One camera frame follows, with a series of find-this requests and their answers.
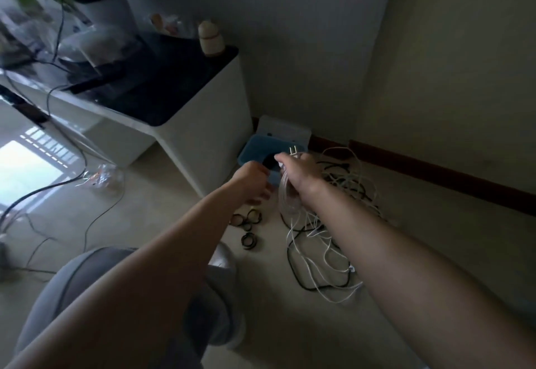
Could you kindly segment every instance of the gray pants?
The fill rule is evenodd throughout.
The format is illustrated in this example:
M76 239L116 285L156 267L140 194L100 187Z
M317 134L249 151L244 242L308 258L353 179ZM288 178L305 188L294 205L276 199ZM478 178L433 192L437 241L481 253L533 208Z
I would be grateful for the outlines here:
M62 267L43 289L24 324L15 355L30 344L58 315L108 270L135 249L101 248L80 255ZM208 266L205 285L193 297L183 317L183 328L169 340L158 368L201 368L207 345L224 345L236 332L238 312L234 277L216 266Z

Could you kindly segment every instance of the black countertop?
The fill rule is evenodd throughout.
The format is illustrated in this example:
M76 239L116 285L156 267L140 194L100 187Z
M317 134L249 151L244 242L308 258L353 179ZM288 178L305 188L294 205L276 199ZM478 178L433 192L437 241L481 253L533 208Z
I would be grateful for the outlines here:
M207 58L198 40L144 34L127 60L99 67L56 61L70 73L49 64L30 63L10 70L50 88L74 86L80 99L130 116L152 127L169 121L237 55L238 48ZM96 86L94 82L107 83Z

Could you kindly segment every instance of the person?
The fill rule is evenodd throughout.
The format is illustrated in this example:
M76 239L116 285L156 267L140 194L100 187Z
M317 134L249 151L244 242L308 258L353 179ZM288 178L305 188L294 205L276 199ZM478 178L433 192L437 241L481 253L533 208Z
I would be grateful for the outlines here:
M276 160L429 366L536 367L533 333L469 274L323 181L310 155ZM141 249L71 261L38 298L8 367L191 368L208 344L238 344L236 265L219 241L236 208L269 198L268 174L249 162Z

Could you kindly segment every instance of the brown baseboard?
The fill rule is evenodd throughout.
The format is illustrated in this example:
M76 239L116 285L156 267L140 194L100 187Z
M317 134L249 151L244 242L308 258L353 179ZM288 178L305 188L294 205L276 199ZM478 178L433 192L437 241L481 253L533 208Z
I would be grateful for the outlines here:
M254 129L257 129L258 118L253 118ZM311 136L309 150L322 153L331 147L346 146L328 139ZM376 166L418 178L419 180L449 188L475 198L502 205L513 210L536 216L536 195L517 190L512 187L493 183L469 174L457 172L446 167L437 166L403 154L380 149L366 143L350 141L348 147L363 161ZM327 152L338 160L351 157L346 150L333 149Z

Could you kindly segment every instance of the small bottle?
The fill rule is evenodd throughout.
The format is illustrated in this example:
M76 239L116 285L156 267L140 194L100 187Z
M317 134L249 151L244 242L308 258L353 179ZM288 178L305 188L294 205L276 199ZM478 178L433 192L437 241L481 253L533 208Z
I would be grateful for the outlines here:
M216 57L225 51L224 38L221 36L218 26L210 20L205 20L199 25L199 43L203 54L207 57Z

